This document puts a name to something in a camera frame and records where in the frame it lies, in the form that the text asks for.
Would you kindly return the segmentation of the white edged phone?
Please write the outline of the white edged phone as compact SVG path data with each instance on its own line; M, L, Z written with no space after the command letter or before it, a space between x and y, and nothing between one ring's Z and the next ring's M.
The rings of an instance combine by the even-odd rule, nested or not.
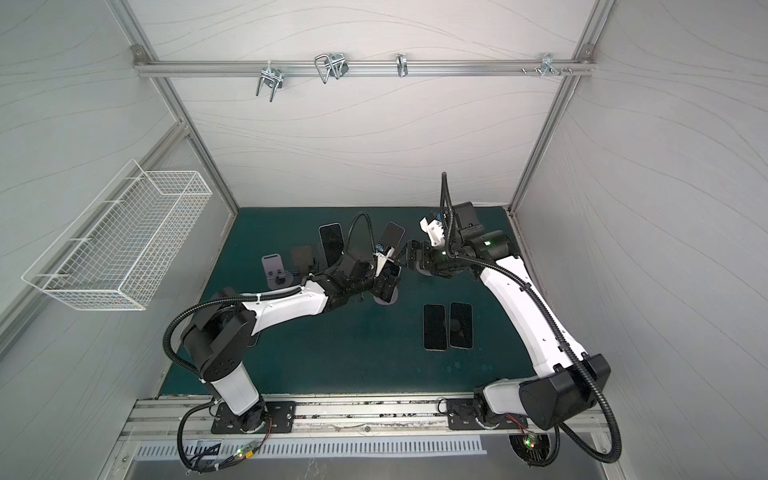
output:
M449 309L449 345L470 350L474 345L473 308L470 304L453 302Z

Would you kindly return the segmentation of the purple round stand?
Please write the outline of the purple round stand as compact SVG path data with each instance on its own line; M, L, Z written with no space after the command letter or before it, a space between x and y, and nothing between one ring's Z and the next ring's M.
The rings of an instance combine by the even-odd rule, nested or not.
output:
M373 297L373 300L374 300L375 303L377 303L379 305L390 306L390 305L393 305L393 304L395 304L397 302L398 297L397 296L393 296L390 300L384 300L384 299L379 298L379 297Z
M293 285L294 275L285 268L280 254L263 256L261 264L270 290L284 289Z
M418 273L427 277L433 277L435 275L434 269L431 265L418 264L415 266L415 269Z

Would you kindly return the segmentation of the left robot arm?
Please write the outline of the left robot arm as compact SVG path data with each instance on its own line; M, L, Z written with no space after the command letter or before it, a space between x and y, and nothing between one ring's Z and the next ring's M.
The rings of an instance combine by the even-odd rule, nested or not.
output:
M223 460L204 464L204 457L214 454L214 449L187 454L184 429L193 414L216 405L228 409L235 429L243 433L270 428L272 414L244 365L247 349L268 328L331 312L364 292L385 305L392 303L399 281L396 251L404 234L402 226L390 222L374 242L369 259L344 252L335 263L298 285L265 293L237 294L231 288L222 289L170 321L161 341L164 354L173 364L194 373L211 394L208 402L191 408L179 420L176 448L187 471L221 471L261 449L262 442L252 441Z

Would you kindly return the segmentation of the purple phone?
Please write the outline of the purple phone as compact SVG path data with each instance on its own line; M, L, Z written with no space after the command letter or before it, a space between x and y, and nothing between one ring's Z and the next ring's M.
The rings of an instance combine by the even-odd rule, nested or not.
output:
M388 222L381 234L377 244L377 252L384 256L391 256L399 247L405 229L395 222Z
M423 307L423 346L428 351L445 351L448 347L443 305L426 304Z

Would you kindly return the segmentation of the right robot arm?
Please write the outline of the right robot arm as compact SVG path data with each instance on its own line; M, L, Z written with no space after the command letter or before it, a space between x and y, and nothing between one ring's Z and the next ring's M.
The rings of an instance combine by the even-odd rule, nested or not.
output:
M522 380L498 379L476 389L476 423L498 428L503 418L525 417L554 434L549 453L532 467L550 465L566 435L584 453L603 464L617 462L623 443L617 417L604 393L611 369L601 354L590 354L557 319L533 284L521 256L501 230L488 231L471 203L453 203L448 178L441 178L438 211L423 218L428 238L409 246L409 268L437 278L464 271L481 282L499 303L529 355L534 373ZM567 420L597 406L608 429L610 447L600 452L583 440Z

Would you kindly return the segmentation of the black folding phone stand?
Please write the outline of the black folding phone stand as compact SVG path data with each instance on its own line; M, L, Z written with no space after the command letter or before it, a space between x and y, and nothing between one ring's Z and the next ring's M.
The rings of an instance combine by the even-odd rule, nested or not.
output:
M294 247L291 250L291 261L300 279L308 277L316 270L317 262L313 249L309 245Z

